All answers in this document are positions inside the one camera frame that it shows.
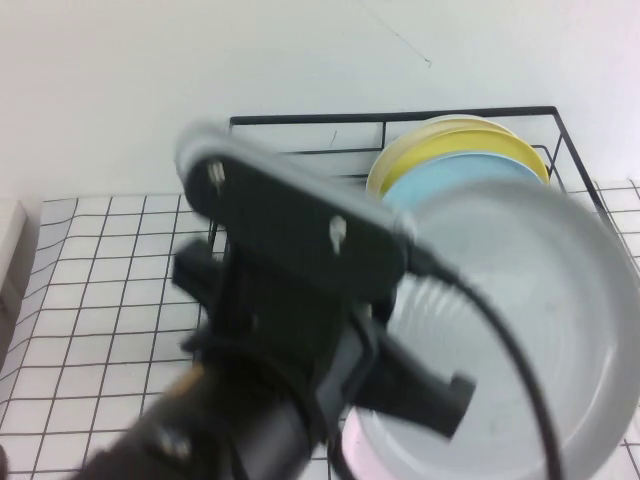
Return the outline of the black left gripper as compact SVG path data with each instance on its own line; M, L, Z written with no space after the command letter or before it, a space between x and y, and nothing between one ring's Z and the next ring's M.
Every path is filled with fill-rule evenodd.
M201 238L176 254L172 282L208 315L183 349L291 399L312 439L333 437L349 405L448 439L469 409L473 380L439 377L387 333L389 300L351 303L233 246L217 258Z

